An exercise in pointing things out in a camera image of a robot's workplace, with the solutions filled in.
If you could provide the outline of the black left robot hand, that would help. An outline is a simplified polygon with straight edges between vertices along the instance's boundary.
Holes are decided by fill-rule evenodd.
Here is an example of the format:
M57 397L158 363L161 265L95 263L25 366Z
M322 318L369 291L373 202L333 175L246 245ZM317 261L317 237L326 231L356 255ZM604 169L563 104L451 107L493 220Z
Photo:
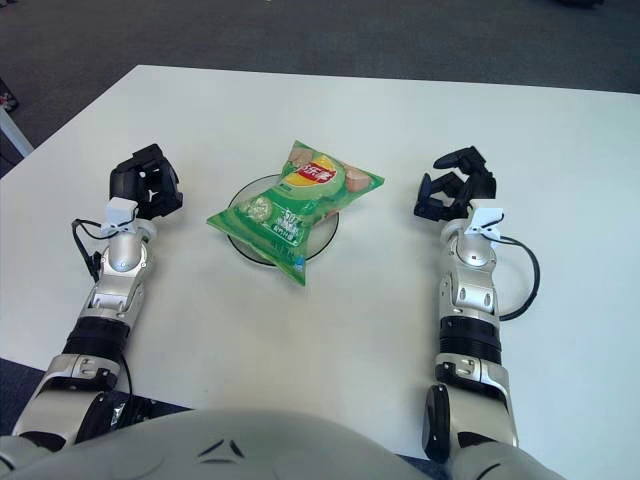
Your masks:
M178 175L161 148L151 144L112 170L109 198L135 201L137 217L153 220L183 206L183 193L178 184Z

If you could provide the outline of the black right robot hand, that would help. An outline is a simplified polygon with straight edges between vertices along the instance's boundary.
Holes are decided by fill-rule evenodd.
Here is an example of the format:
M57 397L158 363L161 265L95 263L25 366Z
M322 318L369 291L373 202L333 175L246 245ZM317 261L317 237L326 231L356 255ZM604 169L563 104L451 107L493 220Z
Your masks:
M496 198L496 179L475 146L448 153L433 167L447 173L436 179L424 174L413 211L417 217L435 222L464 219L472 200Z

